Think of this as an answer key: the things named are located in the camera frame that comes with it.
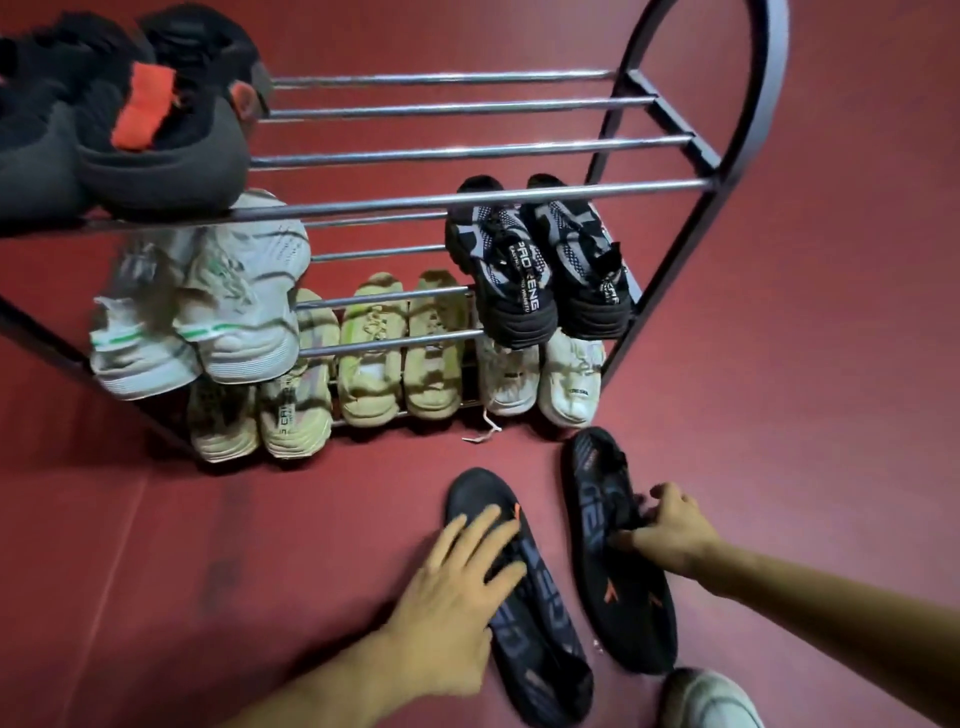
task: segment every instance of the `pair of black shoes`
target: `pair of black shoes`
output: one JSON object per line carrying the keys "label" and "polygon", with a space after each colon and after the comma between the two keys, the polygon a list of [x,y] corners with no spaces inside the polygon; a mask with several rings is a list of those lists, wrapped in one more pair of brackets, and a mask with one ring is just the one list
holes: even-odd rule
{"label": "pair of black shoes", "polygon": [[[534,175],[528,188],[563,187]],[[459,194],[503,189],[471,177]],[[619,243],[587,200],[516,206],[456,206],[446,216],[446,249],[476,282],[484,331],[509,349],[545,344],[559,326],[575,339],[613,339],[632,302]]]}
{"label": "pair of black shoes", "polygon": [[[631,672],[669,672],[677,659],[677,625],[663,571],[607,545],[612,533],[645,525],[626,457],[608,432],[591,427],[564,445],[562,472],[574,577],[597,637]],[[524,722],[574,725],[592,703],[593,673],[513,491],[490,471],[469,470],[450,487],[446,522],[460,514],[472,521],[491,503],[500,506],[501,522],[519,519],[520,531],[489,578],[513,561],[527,565],[491,620],[493,658]]]}
{"label": "pair of black shoes", "polygon": [[92,12],[0,38],[0,225],[100,204],[126,219],[229,208],[250,168],[245,124],[270,77],[229,18],[183,4],[134,35]]}

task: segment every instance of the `shoe rack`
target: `shoe rack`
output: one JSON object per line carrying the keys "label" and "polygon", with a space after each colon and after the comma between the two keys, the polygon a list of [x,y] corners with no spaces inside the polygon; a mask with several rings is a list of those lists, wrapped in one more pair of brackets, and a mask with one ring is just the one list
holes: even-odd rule
{"label": "shoe rack", "polygon": [[[733,192],[747,166],[756,156],[770,130],[774,108],[780,97],[788,45],[787,0],[744,0],[751,24],[750,77],[747,93],[730,145],[719,154],[680,116],[639,70],[647,49],[661,22],[676,4],[676,0],[650,0],[634,28],[620,65],[615,70],[547,70],[497,73],[427,73],[388,74],[373,76],[303,76],[274,79],[275,88],[299,89],[308,87],[343,87],[357,85],[493,85],[557,84],[563,82],[611,82],[612,93],[604,98],[560,98],[549,100],[516,100],[454,104],[414,104],[409,106],[382,106],[361,108],[279,109],[272,113],[273,121],[308,121],[356,119],[385,116],[435,116],[455,114],[517,114],[533,112],[560,112],[570,109],[605,109],[603,126],[596,139],[578,141],[532,142],[497,146],[455,147],[436,149],[399,149],[347,154],[310,154],[283,157],[253,158],[251,169],[283,169],[326,165],[387,163],[412,160],[484,159],[505,157],[538,157],[571,153],[593,152],[593,158],[582,185],[563,188],[511,189],[493,193],[438,194],[424,197],[357,200],[314,205],[290,205],[237,209],[224,214],[178,223],[164,223],[163,227],[191,225],[220,225],[254,221],[298,218],[308,228],[334,228],[354,225],[375,225],[405,220],[443,219],[448,206],[503,205],[540,203],[549,200],[600,199],[621,195],[641,195],[655,192],[696,190],[700,193],[666,256],[645,286],[637,285],[630,276],[634,310],[624,335],[615,342],[603,368],[606,385],[636,340],[644,324],[653,313],[663,294],[680,273],[690,254],[696,249],[717,213]],[[663,134],[649,138],[622,138],[617,136],[623,114],[629,109],[645,111],[662,129]],[[678,180],[602,183],[604,168],[610,153],[628,149],[674,147],[692,166],[692,176]],[[121,220],[90,218],[59,227],[42,224],[12,229],[0,227],[0,238],[19,238],[32,235],[84,235],[114,231],[135,231],[156,225],[129,223]],[[350,258],[410,255],[441,251],[443,245],[419,245],[405,248],[353,251],[313,255],[313,263]],[[377,303],[414,299],[421,295],[464,295],[470,286],[450,286],[428,291],[327,299],[298,305],[305,307],[341,308],[351,303]],[[79,381],[94,387],[104,396],[93,378],[86,355],[57,336],[0,295],[0,333],[24,349],[53,364]],[[416,336],[371,344],[345,344],[300,352],[304,357],[340,355],[373,349],[399,349],[425,346],[444,341],[473,339],[482,333],[472,328],[430,336]],[[465,402],[465,406],[475,402]],[[151,399],[130,402],[144,416],[147,423],[175,445],[193,454],[184,425]]]}

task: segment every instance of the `yellow sneaker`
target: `yellow sneaker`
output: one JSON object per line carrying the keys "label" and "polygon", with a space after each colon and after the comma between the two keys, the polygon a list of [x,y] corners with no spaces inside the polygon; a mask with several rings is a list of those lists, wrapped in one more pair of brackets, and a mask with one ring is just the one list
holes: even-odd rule
{"label": "yellow sneaker", "polygon": [[[297,303],[319,300],[306,288],[297,292]],[[301,349],[340,343],[340,323],[329,308],[297,311],[297,322]],[[273,457],[310,457],[326,444],[333,425],[329,387],[333,366],[332,356],[298,359],[285,375],[259,385],[260,437]]]}
{"label": "yellow sneaker", "polygon": [[[449,271],[426,271],[417,289],[457,285]],[[467,328],[467,297],[434,296],[410,301],[410,335],[427,336]],[[463,393],[464,342],[411,347],[403,364],[403,389],[410,414],[444,420],[460,407]]]}
{"label": "yellow sneaker", "polygon": [[190,385],[186,412],[190,442],[208,463],[249,455],[260,445],[255,387],[218,384],[201,376]]}
{"label": "yellow sneaker", "polygon": [[[357,289],[357,296],[402,291],[389,273],[377,273]],[[407,302],[355,303],[344,312],[341,344],[398,339],[407,331]],[[363,352],[340,357],[337,393],[344,420],[354,427],[377,427],[400,411],[399,349]]]}

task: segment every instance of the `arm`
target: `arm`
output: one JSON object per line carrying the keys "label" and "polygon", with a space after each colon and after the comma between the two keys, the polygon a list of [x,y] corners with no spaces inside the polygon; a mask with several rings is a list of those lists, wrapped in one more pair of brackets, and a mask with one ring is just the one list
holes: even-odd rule
{"label": "arm", "polygon": [[653,525],[613,538],[779,624],[944,726],[960,725],[960,612],[724,542],[672,483]]}
{"label": "arm", "polygon": [[484,583],[519,530],[513,520],[485,536],[499,513],[489,506],[466,529],[465,517],[452,521],[382,629],[222,728],[371,728],[421,695],[479,692],[487,622],[526,573],[516,562]]}

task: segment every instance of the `red floor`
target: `red floor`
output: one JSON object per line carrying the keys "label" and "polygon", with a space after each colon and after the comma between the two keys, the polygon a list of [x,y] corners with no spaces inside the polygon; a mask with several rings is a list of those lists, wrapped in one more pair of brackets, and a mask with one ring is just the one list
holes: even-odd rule
{"label": "red floor", "polygon": [[[101,0],[128,19],[159,0]],[[449,0],[218,3],[255,34],[278,75],[615,67],[639,4]],[[608,389],[597,423],[620,440],[636,487],[672,478],[731,540],[960,605],[960,200],[950,0],[794,0],[776,123],[702,249]],[[4,31],[49,3],[6,11]],[[746,67],[739,4],[681,3],[647,68],[722,146]],[[605,85],[528,89],[543,97]],[[517,87],[327,90],[278,107],[505,99]],[[593,112],[264,127],[260,152],[589,138]],[[636,114],[623,133],[649,131]],[[263,173],[287,202],[444,192],[489,171],[508,186],[544,170],[576,181],[587,158]],[[687,170],[672,153],[614,158],[608,179]],[[604,201],[639,278],[683,220],[685,195]],[[439,224],[320,232],[315,250],[439,242]],[[0,290],[83,342],[115,244],[9,242]],[[407,284],[442,257],[390,260]],[[368,263],[311,271],[325,296]],[[213,478],[147,454],[123,406],[81,391],[0,342],[0,715],[21,728],[203,726],[267,692],[311,645],[361,627],[396,595],[439,524],[450,480],[483,465],[510,482],[591,632],[567,563],[559,445],[527,424],[490,443],[463,425],[369,442],[341,437],[301,470]],[[729,674],[769,726],[925,721],[772,624],[673,582],[681,659]],[[656,681],[597,649],[592,728],[650,724]],[[390,726],[520,725],[491,673],[471,700],[422,700]]]}

